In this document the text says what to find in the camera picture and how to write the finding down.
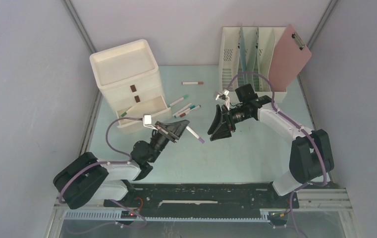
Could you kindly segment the white marker purple cap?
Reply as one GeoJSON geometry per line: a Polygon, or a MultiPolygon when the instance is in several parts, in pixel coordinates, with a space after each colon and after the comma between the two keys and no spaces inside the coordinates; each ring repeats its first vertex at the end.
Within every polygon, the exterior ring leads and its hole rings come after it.
{"type": "Polygon", "coordinates": [[[186,130],[189,131],[198,141],[200,141],[202,144],[205,143],[204,139],[199,136],[191,127],[186,126],[186,130]]]}

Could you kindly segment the white marker dark-green cap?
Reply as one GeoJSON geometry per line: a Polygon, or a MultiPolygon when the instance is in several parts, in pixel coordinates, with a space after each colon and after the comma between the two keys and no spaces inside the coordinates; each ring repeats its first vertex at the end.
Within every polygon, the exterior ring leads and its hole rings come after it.
{"type": "Polygon", "coordinates": [[[120,118],[125,117],[130,109],[131,109],[131,107],[129,107],[129,108],[123,110],[123,111],[119,114],[119,117],[120,117],[120,118]]]}

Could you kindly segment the cream three-drawer cabinet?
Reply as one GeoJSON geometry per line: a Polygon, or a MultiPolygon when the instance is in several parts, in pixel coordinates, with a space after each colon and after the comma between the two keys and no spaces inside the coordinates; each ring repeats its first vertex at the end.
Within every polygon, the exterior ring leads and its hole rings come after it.
{"type": "Polygon", "coordinates": [[[134,118],[144,114],[151,114],[152,122],[171,119],[159,66],[145,39],[91,54],[90,64],[97,87],[120,119],[116,126],[122,133],[141,130],[143,123],[134,118]],[[129,114],[119,117],[134,105],[136,108],[129,114]]]}

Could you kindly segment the blue clipboard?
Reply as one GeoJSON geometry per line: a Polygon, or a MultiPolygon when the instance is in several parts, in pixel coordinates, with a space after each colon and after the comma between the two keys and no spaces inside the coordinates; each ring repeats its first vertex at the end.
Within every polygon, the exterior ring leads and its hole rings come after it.
{"type": "MultiPolygon", "coordinates": [[[[247,49],[245,45],[243,26],[241,26],[239,30],[238,49],[239,49],[238,73],[246,72],[247,71],[247,49]]],[[[245,84],[249,83],[248,76],[245,74],[239,76],[237,79],[237,82],[238,82],[239,87],[244,86],[245,84]]]]}

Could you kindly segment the pink clipboard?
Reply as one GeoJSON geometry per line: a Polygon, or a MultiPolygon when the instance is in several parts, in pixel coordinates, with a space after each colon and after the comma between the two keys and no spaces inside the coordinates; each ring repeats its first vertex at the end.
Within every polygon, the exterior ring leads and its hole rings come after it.
{"type": "Polygon", "coordinates": [[[293,25],[288,25],[277,42],[270,64],[269,81],[275,92],[285,91],[312,56],[293,25]]]}

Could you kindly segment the green clipboard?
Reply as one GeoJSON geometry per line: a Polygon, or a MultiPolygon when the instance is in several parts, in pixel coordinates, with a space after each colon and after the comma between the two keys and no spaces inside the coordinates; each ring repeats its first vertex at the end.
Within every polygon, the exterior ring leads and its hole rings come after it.
{"type": "Polygon", "coordinates": [[[269,70],[275,48],[275,31],[272,27],[260,27],[258,34],[259,74],[269,80],[269,70]]]}

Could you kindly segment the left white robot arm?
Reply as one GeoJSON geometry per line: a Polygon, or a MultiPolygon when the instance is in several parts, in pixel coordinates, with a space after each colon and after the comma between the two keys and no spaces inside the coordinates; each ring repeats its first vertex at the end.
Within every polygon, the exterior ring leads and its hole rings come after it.
{"type": "Polygon", "coordinates": [[[67,204],[70,209],[78,209],[91,200],[114,200],[130,206],[135,200],[132,182],[144,179],[153,170],[151,164],[169,142],[178,142],[190,123],[186,119],[152,123],[149,115],[129,120],[140,121],[150,128],[150,141],[137,141],[131,153],[120,151],[128,157],[126,161],[99,159],[92,152],[80,155],[53,179],[59,203],[67,204]]]}

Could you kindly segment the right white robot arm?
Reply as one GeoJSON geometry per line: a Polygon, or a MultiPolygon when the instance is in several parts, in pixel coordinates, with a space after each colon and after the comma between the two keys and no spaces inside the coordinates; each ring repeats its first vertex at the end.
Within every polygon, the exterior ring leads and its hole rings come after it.
{"type": "Polygon", "coordinates": [[[289,118],[279,110],[272,97],[258,96],[251,84],[235,90],[239,103],[230,107],[229,91],[219,93],[216,99],[223,100],[216,106],[215,118],[208,130],[211,141],[230,138],[236,124],[255,119],[273,129],[286,142],[291,151],[288,171],[270,183],[266,194],[267,203],[279,207],[286,201],[286,195],[304,184],[322,176],[326,181],[327,172],[334,169],[329,135],[323,129],[311,130],[289,118]]]}

